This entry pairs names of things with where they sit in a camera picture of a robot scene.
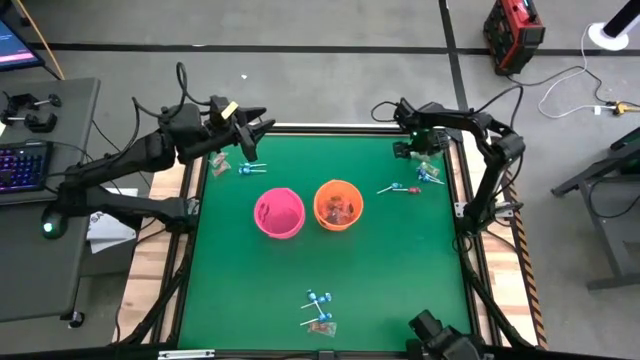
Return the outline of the grey metal stand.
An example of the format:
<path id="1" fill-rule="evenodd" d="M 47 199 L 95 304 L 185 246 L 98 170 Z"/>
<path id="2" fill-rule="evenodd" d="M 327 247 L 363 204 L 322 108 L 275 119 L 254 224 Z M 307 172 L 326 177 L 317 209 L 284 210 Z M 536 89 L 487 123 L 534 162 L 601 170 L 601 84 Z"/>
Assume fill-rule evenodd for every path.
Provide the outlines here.
<path id="1" fill-rule="evenodd" d="M 577 190 L 598 234 L 611 276 L 587 283 L 590 290 L 640 285 L 640 175 L 618 168 L 640 153 L 640 145 L 609 152 L 551 189 L 556 197 Z"/>

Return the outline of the floor stand with white base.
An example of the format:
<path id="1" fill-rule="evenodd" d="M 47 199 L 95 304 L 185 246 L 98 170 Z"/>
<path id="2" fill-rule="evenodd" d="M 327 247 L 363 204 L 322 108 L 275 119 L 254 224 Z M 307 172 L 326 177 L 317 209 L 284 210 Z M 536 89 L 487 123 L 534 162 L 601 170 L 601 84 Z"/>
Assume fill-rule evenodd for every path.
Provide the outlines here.
<path id="1" fill-rule="evenodd" d="M 639 23 L 640 0 L 628 0 L 608 21 L 591 23 L 587 35 L 600 48 L 620 51 L 628 46 L 629 33 Z"/>

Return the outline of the white paper sheet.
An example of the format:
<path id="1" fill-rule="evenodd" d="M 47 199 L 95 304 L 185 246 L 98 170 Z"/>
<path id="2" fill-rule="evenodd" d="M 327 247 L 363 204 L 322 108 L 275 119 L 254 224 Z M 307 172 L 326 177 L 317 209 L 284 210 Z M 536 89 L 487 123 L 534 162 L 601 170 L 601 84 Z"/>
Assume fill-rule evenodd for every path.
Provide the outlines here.
<path id="1" fill-rule="evenodd" d="M 93 254 L 134 240 L 137 232 L 111 215 L 95 212 L 90 216 L 87 242 Z"/>

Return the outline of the black device with green edge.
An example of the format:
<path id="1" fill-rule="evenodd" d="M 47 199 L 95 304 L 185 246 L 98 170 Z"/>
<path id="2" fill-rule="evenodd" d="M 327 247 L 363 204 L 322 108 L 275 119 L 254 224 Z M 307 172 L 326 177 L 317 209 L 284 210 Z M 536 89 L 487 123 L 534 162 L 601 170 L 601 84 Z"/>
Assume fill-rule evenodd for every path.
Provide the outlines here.
<path id="1" fill-rule="evenodd" d="M 638 144 L 640 144 L 640 126 L 613 142 L 609 149 L 611 152 L 614 152 L 628 145 Z M 621 165 L 618 168 L 618 172 L 620 175 L 640 175 L 640 153 L 634 155 Z"/>

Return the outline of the black aluminium table frame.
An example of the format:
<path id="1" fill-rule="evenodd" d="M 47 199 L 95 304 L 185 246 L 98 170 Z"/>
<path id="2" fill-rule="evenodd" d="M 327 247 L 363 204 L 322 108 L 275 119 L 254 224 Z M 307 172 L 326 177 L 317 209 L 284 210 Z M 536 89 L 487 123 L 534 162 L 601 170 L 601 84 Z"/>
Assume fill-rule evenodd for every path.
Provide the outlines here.
<path id="1" fill-rule="evenodd" d="M 403 133 L 394 125 L 316 126 L 313 124 L 277 124 L 265 136 L 382 136 L 393 143 L 403 139 Z M 453 247 L 460 262 L 461 276 L 467 297 L 470 328 L 460 333 L 469 336 L 482 350 L 483 357 L 521 360 L 532 344 L 524 339 L 511 324 L 493 299 L 489 273 L 480 235 L 458 233 L 457 205 L 468 199 L 471 189 L 464 183 L 464 163 L 458 144 L 450 145 L 434 159 L 442 182 L 448 188 L 452 202 L 454 222 Z M 188 295 L 188 282 L 194 255 L 204 188 L 209 176 L 214 176 L 207 159 L 189 165 L 177 165 L 171 174 L 179 181 L 180 195 L 196 202 L 194 230 L 185 235 L 165 234 L 159 244 L 166 249 L 166 262 L 161 278 L 152 283 L 155 302 L 143 320 L 128 330 L 117 343 L 110 345 L 110 360 L 157 360 L 165 350 L 213 349 L 214 358 L 207 360 L 365 360 L 368 358 L 396 359 L 406 354 L 401 351 L 335 351 L 319 349 L 296 352 L 284 350 L 217 350 L 214 348 L 185 349 L 179 344 L 182 318 Z"/>

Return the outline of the orange black hazard tape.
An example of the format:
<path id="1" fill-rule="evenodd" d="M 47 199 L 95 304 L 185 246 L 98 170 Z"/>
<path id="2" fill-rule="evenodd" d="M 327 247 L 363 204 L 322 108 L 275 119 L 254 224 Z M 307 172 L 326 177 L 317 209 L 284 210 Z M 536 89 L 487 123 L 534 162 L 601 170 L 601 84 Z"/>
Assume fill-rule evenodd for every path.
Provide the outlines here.
<path id="1" fill-rule="evenodd" d="M 543 350 L 548 350 L 542 308 L 520 210 L 514 211 L 510 223 L 519 274 L 516 276 L 516 284 L 509 286 L 509 299 L 517 300 L 518 303 L 508 304 L 504 312 L 524 339 Z"/>

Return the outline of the silver metal bracket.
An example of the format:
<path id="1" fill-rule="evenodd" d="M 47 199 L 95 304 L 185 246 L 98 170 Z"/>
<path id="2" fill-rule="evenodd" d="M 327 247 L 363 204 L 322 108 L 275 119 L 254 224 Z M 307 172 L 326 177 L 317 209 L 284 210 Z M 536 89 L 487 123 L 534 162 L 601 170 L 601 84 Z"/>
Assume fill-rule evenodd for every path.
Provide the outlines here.
<path id="1" fill-rule="evenodd" d="M 211 359 L 216 355 L 213 349 L 165 350 L 160 351 L 157 360 L 198 360 Z"/>

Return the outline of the black backlit keyboard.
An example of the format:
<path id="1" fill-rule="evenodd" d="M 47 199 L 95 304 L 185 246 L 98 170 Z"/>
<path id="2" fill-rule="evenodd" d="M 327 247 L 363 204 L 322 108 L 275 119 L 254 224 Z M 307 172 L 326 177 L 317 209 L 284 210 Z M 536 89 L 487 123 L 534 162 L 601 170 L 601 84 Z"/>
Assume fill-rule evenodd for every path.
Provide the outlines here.
<path id="1" fill-rule="evenodd" d="M 0 194 L 43 190 L 52 153 L 49 141 L 0 144 Z"/>

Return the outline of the black computer mouse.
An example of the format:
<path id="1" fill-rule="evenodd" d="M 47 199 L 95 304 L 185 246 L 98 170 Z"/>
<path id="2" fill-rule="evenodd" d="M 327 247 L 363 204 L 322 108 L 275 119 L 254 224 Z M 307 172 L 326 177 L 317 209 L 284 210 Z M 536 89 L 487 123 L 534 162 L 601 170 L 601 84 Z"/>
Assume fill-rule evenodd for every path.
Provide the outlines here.
<path id="1" fill-rule="evenodd" d="M 46 239 L 62 237 L 68 227 L 68 218 L 56 211 L 45 210 L 41 217 L 42 234 Z"/>

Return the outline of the red black power box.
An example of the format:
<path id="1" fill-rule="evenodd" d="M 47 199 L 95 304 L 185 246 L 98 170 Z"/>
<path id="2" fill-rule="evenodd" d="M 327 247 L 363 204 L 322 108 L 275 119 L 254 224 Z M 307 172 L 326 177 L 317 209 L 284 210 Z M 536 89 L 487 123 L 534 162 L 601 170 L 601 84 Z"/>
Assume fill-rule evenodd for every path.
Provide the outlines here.
<path id="1" fill-rule="evenodd" d="M 533 0 L 495 0 L 483 24 L 494 72 L 519 74 L 543 42 L 545 31 Z"/>

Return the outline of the orange halloween bucket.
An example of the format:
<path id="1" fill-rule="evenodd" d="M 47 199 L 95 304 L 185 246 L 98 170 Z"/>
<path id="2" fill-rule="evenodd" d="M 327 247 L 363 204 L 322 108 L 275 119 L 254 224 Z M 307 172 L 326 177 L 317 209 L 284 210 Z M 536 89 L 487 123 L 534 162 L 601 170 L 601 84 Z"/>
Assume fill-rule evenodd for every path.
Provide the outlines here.
<path id="1" fill-rule="evenodd" d="M 331 196 L 340 196 L 343 195 L 345 197 L 350 197 L 355 205 L 354 211 L 354 219 L 351 223 L 346 225 L 332 225 L 326 223 L 322 215 L 325 212 L 321 209 L 321 204 L 326 198 Z M 325 184 L 323 184 L 317 191 L 314 196 L 313 202 L 313 212 L 317 222 L 326 230 L 334 231 L 334 232 L 342 232 L 346 231 L 349 227 L 355 224 L 359 218 L 361 217 L 364 210 L 364 199 L 360 193 L 360 191 L 351 183 L 344 181 L 333 179 Z"/>

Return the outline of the computer monitor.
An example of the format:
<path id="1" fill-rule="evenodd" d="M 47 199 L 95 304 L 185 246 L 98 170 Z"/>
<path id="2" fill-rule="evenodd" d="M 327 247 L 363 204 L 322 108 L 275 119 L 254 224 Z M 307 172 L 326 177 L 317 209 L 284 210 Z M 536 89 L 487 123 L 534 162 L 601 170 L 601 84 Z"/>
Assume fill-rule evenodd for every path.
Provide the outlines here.
<path id="1" fill-rule="evenodd" d="M 41 67 L 44 59 L 0 19 L 0 72 Z"/>

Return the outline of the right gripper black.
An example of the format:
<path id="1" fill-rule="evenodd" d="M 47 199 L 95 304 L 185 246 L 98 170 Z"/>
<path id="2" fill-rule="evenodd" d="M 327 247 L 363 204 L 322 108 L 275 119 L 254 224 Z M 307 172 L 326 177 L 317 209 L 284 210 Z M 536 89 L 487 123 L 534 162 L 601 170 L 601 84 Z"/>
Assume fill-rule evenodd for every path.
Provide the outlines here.
<path id="1" fill-rule="evenodd" d="M 416 129 L 409 132 L 409 143 L 394 142 L 392 149 L 395 158 L 409 158 L 410 152 L 432 155 L 436 150 L 446 150 L 450 137 L 446 131 Z"/>

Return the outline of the black mechanical device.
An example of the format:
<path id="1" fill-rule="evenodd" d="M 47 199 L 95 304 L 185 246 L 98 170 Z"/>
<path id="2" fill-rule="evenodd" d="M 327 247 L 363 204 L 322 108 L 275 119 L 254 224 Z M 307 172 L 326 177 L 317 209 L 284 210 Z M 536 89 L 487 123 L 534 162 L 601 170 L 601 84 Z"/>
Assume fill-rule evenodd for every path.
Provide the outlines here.
<path id="1" fill-rule="evenodd" d="M 467 335 L 443 326 L 428 310 L 409 321 L 416 339 L 406 341 L 407 360 L 483 360 L 483 352 Z"/>

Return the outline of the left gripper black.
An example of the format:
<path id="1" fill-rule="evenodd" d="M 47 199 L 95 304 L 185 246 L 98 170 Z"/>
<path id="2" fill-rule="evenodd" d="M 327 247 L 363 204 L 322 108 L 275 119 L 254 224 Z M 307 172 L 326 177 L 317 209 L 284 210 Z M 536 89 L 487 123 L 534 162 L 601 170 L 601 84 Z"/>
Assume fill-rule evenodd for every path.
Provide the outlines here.
<path id="1" fill-rule="evenodd" d="M 257 161 L 257 144 L 275 125 L 275 120 L 250 123 L 260 118 L 267 109 L 265 107 L 239 107 L 235 101 L 226 97 L 211 96 L 209 98 L 208 118 L 203 122 L 209 140 L 237 140 L 236 120 L 233 118 L 238 110 L 239 118 L 246 124 L 239 130 L 240 146 L 247 161 Z"/>

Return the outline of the pink halloween bucket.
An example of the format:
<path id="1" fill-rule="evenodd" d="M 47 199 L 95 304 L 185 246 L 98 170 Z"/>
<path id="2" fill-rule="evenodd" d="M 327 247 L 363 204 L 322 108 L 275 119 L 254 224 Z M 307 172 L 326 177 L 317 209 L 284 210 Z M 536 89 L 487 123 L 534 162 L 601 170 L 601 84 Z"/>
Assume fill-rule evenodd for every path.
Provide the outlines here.
<path id="1" fill-rule="evenodd" d="M 278 240 L 296 236 L 306 221 L 304 203 L 290 188 L 273 188 L 263 193 L 255 203 L 253 216 L 264 234 Z"/>

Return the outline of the grey desk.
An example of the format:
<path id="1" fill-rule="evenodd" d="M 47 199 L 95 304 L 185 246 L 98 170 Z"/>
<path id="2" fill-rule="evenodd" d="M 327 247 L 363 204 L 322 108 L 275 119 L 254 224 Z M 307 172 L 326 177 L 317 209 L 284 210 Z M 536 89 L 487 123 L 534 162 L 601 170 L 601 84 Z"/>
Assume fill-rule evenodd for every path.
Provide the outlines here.
<path id="1" fill-rule="evenodd" d="M 6 107 L 8 95 L 30 93 L 43 99 L 56 94 L 62 102 L 59 108 L 40 107 L 39 118 L 50 113 L 58 117 L 52 132 L 34 134 L 15 124 L 3 130 L 0 144 L 51 141 L 49 169 L 54 176 L 47 186 L 55 189 L 62 181 L 60 173 L 84 157 L 99 89 L 96 78 L 0 86 L 0 111 Z M 0 197 L 0 322 L 60 316 L 74 308 L 88 219 L 72 218 L 62 237 L 45 238 L 41 216 L 47 203 L 23 201 L 43 196 L 55 197 L 46 190 L 13 194 L 14 203 Z"/>

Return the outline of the green table mat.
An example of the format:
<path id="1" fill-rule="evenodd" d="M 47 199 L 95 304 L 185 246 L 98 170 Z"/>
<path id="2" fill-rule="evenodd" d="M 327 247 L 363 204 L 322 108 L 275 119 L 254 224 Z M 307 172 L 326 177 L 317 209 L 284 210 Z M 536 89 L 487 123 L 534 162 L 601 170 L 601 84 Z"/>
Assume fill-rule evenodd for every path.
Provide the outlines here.
<path id="1" fill-rule="evenodd" d="M 417 184 L 416 166 L 394 157 L 382 136 L 265 137 L 257 147 L 266 173 L 209 176 L 200 207 L 179 344 L 185 349 L 401 351 L 409 321 L 424 310 L 444 324 L 470 328 L 454 222 L 445 185 L 410 195 L 376 192 Z M 324 183 L 354 184 L 360 219 L 343 232 L 308 215 L 293 238 L 277 240 L 253 219 L 258 198 L 290 188 L 311 207 Z M 307 291 L 330 293 L 320 304 L 336 322 L 334 337 L 302 322 L 320 315 Z"/>

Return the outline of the black C-clamp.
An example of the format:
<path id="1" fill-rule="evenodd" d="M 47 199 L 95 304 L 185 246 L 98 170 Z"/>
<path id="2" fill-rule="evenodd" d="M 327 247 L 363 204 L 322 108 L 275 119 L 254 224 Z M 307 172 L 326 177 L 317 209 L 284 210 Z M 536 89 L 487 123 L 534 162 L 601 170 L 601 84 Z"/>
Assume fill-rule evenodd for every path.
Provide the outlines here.
<path id="1" fill-rule="evenodd" d="M 7 100 L 7 110 L 10 113 L 17 113 L 21 109 L 39 110 L 43 105 L 62 106 L 61 98 L 54 93 L 49 94 L 45 100 L 39 100 L 31 93 L 9 95 L 4 92 L 4 96 Z"/>
<path id="2" fill-rule="evenodd" d="M 10 116 L 3 112 L 0 115 L 0 122 L 4 125 L 11 126 L 15 122 L 22 122 L 23 125 L 33 133 L 50 133 L 57 124 L 57 116 L 51 113 L 46 120 L 42 121 L 39 117 L 27 114 L 24 117 Z"/>

